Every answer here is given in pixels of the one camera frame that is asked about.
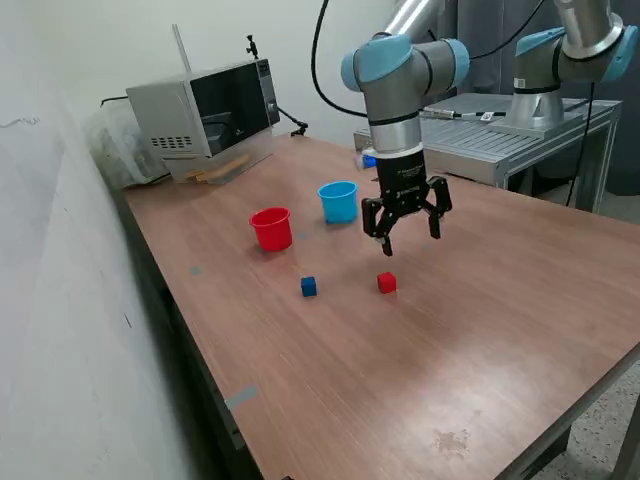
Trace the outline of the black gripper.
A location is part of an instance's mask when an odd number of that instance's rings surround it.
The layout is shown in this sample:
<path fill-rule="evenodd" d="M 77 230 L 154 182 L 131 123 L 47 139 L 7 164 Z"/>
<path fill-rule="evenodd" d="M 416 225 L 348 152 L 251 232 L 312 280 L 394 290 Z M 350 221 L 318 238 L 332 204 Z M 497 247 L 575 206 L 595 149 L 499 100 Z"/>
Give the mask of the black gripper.
<path fill-rule="evenodd" d="M 453 205 L 444 177 L 427 180 L 424 152 L 378 158 L 376 168 L 381 199 L 362 199 L 364 232 L 381 244 L 386 256 L 392 256 L 390 233 L 396 220 L 423 209 L 429 215 L 431 237 L 440 239 L 440 221 Z"/>

